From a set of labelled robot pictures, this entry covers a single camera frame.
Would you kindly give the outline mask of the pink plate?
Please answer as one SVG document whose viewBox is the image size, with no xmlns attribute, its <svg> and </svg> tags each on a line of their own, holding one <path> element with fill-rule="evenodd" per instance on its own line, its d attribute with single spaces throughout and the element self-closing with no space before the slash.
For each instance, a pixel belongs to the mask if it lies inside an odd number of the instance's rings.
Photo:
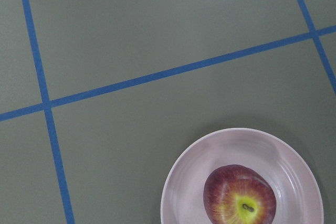
<svg viewBox="0 0 336 224">
<path fill-rule="evenodd" d="M 279 138 L 232 128 L 201 137 L 172 166 L 161 198 L 161 223 L 209 223 L 204 184 L 218 167 L 239 164 L 263 177 L 277 201 L 274 223 L 323 223 L 316 179 L 302 157 Z"/>
</svg>

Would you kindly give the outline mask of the red yellow apple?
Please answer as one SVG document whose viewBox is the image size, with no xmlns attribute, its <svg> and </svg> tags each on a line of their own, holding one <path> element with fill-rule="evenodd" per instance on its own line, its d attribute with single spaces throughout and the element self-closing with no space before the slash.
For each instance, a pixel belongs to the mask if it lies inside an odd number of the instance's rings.
<svg viewBox="0 0 336 224">
<path fill-rule="evenodd" d="M 272 223 L 277 207 L 266 180 L 241 165 L 215 169 L 205 182 L 203 203 L 211 223 Z"/>
</svg>

